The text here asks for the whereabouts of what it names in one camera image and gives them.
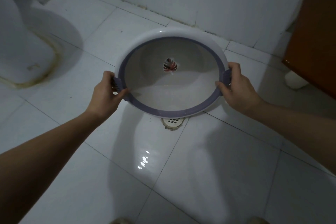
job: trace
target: bathroom floor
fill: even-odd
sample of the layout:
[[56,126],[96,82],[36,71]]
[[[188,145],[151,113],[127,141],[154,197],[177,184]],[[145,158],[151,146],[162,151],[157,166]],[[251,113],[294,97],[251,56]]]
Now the bathroom floor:
[[[83,112],[104,70],[138,34],[181,26],[120,0],[17,0],[24,20],[48,32],[64,60],[45,83],[0,84],[0,152]],[[267,101],[336,118],[336,101],[312,86],[284,85],[281,59],[210,35]],[[335,223],[336,177],[223,99],[176,131],[122,102],[73,155],[21,223]]]

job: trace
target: hand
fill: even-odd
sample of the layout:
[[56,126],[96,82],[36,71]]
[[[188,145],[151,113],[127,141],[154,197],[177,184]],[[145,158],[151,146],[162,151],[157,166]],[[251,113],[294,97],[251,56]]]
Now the hand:
[[117,110],[123,97],[129,93],[128,89],[124,89],[118,94],[113,94],[116,92],[113,78],[114,73],[104,71],[103,78],[95,86],[91,101],[85,111],[98,117],[101,122],[107,120]]
[[223,83],[216,82],[226,102],[236,111],[250,116],[261,104],[265,103],[256,93],[250,80],[242,75],[240,64],[229,62],[232,70],[231,90]]

